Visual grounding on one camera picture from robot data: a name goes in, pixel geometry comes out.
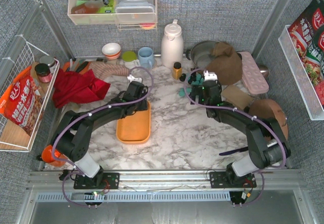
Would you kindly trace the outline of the brown cardboard sheet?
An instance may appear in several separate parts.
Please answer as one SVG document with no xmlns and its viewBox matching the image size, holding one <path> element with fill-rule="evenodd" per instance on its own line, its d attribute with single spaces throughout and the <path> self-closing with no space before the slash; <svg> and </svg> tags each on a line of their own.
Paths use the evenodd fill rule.
<svg viewBox="0 0 324 224">
<path fill-rule="evenodd" d="M 221 93 L 222 97 L 227 102 L 233 104 L 238 109 L 244 110 L 247 106 L 250 106 L 254 101 L 254 98 L 249 94 L 243 92 L 235 85 L 227 86 Z"/>
</svg>

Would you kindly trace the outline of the orange plastic storage basket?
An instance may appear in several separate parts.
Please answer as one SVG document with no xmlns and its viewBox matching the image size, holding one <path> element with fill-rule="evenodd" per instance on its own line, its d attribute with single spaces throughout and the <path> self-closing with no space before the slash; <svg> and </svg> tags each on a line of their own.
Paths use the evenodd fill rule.
<svg viewBox="0 0 324 224">
<path fill-rule="evenodd" d="M 116 137 L 124 144 L 144 144 L 149 140 L 151 132 L 151 105 L 148 109 L 138 111 L 117 121 Z"/>
</svg>

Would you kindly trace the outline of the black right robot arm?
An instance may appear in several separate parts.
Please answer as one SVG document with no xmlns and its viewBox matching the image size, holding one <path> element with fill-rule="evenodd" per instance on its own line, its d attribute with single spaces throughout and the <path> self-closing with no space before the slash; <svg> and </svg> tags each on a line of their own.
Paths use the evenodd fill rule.
<svg viewBox="0 0 324 224">
<path fill-rule="evenodd" d="M 192 85 L 189 99 L 192 104 L 204 107 L 207 117 L 230 125 L 246 136 L 248 155 L 226 167 L 228 177 L 239 178 L 267 167 L 286 165 L 291 150 L 277 119 L 251 116 L 223 101 L 218 81 Z"/>
</svg>

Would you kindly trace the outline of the green capsule front left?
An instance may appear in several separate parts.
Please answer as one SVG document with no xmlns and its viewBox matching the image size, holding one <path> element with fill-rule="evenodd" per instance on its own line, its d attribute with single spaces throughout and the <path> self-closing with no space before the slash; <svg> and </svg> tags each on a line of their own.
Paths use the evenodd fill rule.
<svg viewBox="0 0 324 224">
<path fill-rule="evenodd" d="M 185 97 L 188 96 L 190 93 L 187 91 L 187 89 L 184 88 L 180 88 L 180 90 L 178 91 L 178 95 L 180 97 Z"/>
</svg>

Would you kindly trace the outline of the green lidded cup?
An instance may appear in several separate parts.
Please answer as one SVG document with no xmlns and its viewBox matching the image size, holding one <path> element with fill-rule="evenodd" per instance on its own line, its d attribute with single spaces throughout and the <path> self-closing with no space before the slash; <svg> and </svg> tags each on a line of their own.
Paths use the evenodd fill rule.
<svg viewBox="0 0 324 224">
<path fill-rule="evenodd" d="M 137 58 L 137 55 L 133 51 L 126 51 L 122 54 L 122 60 L 124 66 L 128 69 L 140 66 L 140 61 Z"/>
</svg>

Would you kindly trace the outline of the blue mug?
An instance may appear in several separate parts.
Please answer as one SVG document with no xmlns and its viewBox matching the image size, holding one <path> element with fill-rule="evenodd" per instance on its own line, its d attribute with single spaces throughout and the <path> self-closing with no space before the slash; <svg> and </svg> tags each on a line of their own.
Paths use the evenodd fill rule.
<svg viewBox="0 0 324 224">
<path fill-rule="evenodd" d="M 138 59 L 141 67 L 151 69 L 155 66 L 154 52 L 150 47 L 140 48 L 138 51 Z"/>
</svg>

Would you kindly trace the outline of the yellow bottle black cap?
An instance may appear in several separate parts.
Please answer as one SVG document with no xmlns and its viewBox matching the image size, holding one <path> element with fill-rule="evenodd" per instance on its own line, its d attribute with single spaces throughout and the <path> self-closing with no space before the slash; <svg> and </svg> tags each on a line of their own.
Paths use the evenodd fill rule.
<svg viewBox="0 0 324 224">
<path fill-rule="evenodd" d="M 182 75 L 182 65 L 180 62 L 175 62 L 173 65 L 172 76 L 175 80 L 178 80 Z"/>
</svg>

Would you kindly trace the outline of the steel pot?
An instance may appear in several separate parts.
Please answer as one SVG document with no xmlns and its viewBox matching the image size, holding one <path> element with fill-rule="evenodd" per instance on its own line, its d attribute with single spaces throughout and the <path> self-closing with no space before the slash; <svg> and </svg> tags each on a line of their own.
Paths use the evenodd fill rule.
<svg viewBox="0 0 324 224">
<path fill-rule="evenodd" d="M 216 56 L 212 54 L 219 41 L 203 41 L 196 44 L 193 48 L 187 49 L 185 56 L 191 60 L 196 68 L 205 68 Z"/>
</svg>

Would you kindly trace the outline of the white thermos jug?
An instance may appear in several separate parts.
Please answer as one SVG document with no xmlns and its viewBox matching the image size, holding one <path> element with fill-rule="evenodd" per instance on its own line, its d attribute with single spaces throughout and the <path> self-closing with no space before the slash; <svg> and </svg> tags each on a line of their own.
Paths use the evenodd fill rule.
<svg viewBox="0 0 324 224">
<path fill-rule="evenodd" d="M 184 53 L 184 41 L 182 28 L 178 20 L 164 28 L 164 36 L 161 42 L 161 61 L 165 67 L 172 68 L 175 62 L 181 62 Z"/>
</svg>

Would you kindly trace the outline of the round wooden board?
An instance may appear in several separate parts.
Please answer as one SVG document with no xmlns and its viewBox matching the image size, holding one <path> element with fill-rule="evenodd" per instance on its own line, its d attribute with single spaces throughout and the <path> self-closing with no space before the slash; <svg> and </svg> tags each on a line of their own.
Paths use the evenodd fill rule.
<svg viewBox="0 0 324 224">
<path fill-rule="evenodd" d="M 280 105 L 274 100 L 255 100 L 250 106 L 249 114 L 252 116 L 258 116 L 263 119 L 275 118 L 278 121 L 285 138 L 288 139 L 289 130 L 286 114 L 284 113 Z"/>
</svg>

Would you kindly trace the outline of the red cloth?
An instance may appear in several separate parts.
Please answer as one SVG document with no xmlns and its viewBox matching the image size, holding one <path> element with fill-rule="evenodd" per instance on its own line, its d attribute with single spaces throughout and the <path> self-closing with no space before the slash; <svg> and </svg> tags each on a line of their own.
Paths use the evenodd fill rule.
<svg viewBox="0 0 324 224">
<path fill-rule="evenodd" d="M 62 108 L 70 102 L 85 104 L 103 100 L 110 88 L 110 83 L 95 77 L 91 69 L 84 74 L 60 69 L 54 88 L 52 97 L 54 106 Z"/>
</svg>

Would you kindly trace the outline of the clear plastic food containers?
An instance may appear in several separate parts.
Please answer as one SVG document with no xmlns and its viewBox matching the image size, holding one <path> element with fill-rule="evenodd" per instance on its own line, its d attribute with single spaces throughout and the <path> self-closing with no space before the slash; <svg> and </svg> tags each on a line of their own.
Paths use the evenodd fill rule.
<svg viewBox="0 0 324 224">
<path fill-rule="evenodd" d="M 153 0 L 116 0 L 116 18 L 119 23 L 145 23 L 155 21 Z"/>
</svg>

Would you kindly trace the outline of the orange round lid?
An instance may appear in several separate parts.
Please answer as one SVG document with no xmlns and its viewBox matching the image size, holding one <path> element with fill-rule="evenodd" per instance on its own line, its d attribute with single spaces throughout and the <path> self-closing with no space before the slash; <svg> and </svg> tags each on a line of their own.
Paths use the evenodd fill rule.
<svg viewBox="0 0 324 224">
<path fill-rule="evenodd" d="M 41 154 L 41 160 L 54 167 L 64 166 L 66 164 L 65 161 L 58 161 L 53 158 L 52 149 L 53 147 L 51 145 L 46 146 Z M 54 155 L 58 159 L 66 159 L 66 157 L 57 150 L 55 150 Z"/>
</svg>

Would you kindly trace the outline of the white side wall rack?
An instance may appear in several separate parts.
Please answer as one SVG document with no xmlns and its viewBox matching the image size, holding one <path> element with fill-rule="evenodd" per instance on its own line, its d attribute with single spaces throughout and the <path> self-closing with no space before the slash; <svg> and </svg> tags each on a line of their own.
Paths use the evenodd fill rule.
<svg viewBox="0 0 324 224">
<path fill-rule="evenodd" d="M 288 32 L 289 25 L 286 25 L 278 42 L 285 55 L 299 93 L 302 97 L 309 118 L 312 121 L 323 121 L 323 107 L 315 92 L 315 89 L 303 67 L 302 61 L 294 48 L 293 42 Z"/>
</svg>

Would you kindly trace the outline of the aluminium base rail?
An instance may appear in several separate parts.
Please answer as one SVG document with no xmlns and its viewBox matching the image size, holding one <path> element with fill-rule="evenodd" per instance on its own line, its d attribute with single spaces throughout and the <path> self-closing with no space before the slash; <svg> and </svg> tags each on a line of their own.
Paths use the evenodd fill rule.
<svg viewBox="0 0 324 224">
<path fill-rule="evenodd" d="M 211 181 L 221 170 L 117 170 L 118 190 L 121 192 L 209 191 Z M 62 187 L 60 171 L 35 171 L 27 181 L 28 189 L 58 191 Z M 307 183 L 298 169 L 269 169 L 263 171 L 265 190 L 305 190 Z"/>
</svg>

